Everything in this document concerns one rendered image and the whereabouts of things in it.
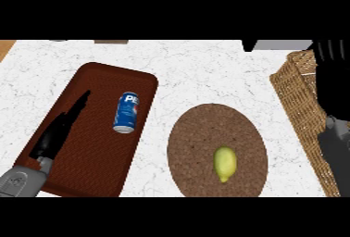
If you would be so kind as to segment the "grey appliance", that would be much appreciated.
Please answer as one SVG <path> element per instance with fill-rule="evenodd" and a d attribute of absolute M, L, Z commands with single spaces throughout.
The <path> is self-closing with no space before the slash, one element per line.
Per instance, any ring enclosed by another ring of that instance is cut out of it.
<path fill-rule="evenodd" d="M 311 40 L 244 40 L 246 52 L 255 50 L 305 50 L 311 47 Z"/>

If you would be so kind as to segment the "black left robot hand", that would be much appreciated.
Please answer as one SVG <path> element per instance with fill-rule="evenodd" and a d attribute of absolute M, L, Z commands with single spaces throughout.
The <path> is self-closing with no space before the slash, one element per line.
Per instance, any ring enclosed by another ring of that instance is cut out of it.
<path fill-rule="evenodd" d="M 29 154 L 32 158 L 39 159 L 41 157 L 48 157 L 55 159 L 55 156 L 58 155 L 66 144 L 73 124 L 86 107 L 89 95 L 91 91 L 86 91 L 70 110 L 63 112 L 61 115 L 52 120 Z"/>

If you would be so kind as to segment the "reddish brown rectangular tray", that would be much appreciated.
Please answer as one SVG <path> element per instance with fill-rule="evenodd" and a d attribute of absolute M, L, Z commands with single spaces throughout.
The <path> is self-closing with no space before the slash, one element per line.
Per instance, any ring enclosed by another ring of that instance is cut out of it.
<path fill-rule="evenodd" d="M 129 134 L 114 131 L 119 100 L 126 92 L 139 96 L 138 125 Z M 85 64 L 66 86 L 46 119 L 35 132 L 15 164 L 38 169 L 29 156 L 52 120 L 86 95 L 86 107 L 73 124 L 55 157 L 43 190 L 60 196 L 117 197 L 128 177 L 139 136 L 157 93 L 157 77 L 101 63 Z"/>

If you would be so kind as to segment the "yellow lemon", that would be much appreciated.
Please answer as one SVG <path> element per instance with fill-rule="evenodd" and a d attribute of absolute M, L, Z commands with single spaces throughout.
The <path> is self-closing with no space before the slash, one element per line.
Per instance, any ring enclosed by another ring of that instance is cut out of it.
<path fill-rule="evenodd" d="M 221 146 L 213 154 L 213 168 L 222 182 L 227 182 L 237 171 L 237 155 L 228 146 Z"/>

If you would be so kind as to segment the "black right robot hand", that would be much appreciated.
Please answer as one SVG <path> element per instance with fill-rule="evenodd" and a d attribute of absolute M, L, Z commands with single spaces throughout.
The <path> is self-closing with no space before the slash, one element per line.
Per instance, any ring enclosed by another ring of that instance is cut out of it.
<path fill-rule="evenodd" d="M 315 40 L 318 102 L 328 116 L 350 121 L 350 39 Z"/>

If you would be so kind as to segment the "brown oval woven placemat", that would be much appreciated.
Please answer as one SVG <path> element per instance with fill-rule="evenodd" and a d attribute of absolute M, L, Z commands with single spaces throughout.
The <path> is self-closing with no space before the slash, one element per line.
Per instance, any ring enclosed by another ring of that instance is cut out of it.
<path fill-rule="evenodd" d="M 215 159 L 235 157 L 230 177 L 218 174 Z M 181 116 L 169 139 L 169 165 L 187 196 L 258 196 L 268 180 L 268 149 L 244 114 L 219 104 L 203 104 Z"/>

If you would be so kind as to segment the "tan wicker basket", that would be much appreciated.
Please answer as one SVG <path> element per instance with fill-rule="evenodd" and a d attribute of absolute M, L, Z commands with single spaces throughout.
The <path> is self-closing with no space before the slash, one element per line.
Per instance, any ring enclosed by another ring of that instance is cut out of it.
<path fill-rule="evenodd" d="M 340 191 L 328 163 L 323 158 L 318 135 L 326 129 L 326 113 L 317 95 L 317 60 L 312 50 L 293 52 L 280 70 L 269 76 L 286 113 L 297 133 L 324 193 L 339 197 Z"/>

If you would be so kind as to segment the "blue soda can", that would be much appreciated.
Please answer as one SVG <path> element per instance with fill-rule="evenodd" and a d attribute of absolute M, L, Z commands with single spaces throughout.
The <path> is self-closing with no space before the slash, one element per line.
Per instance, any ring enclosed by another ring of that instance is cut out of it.
<path fill-rule="evenodd" d="M 126 92 L 119 100 L 119 108 L 114 119 L 114 130 L 119 133 L 132 133 L 138 126 L 139 95 Z"/>

